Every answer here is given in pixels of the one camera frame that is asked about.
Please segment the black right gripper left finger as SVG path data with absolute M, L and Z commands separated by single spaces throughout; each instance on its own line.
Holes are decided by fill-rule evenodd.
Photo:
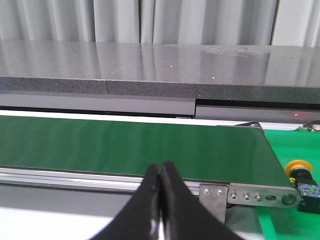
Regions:
M 150 164 L 132 197 L 93 240 L 157 240 L 159 238 L 159 168 Z

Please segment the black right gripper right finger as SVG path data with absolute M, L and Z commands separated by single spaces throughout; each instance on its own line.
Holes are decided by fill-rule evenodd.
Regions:
M 161 166 L 161 200 L 166 240 L 240 240 L 192 194 L 171 161 Z

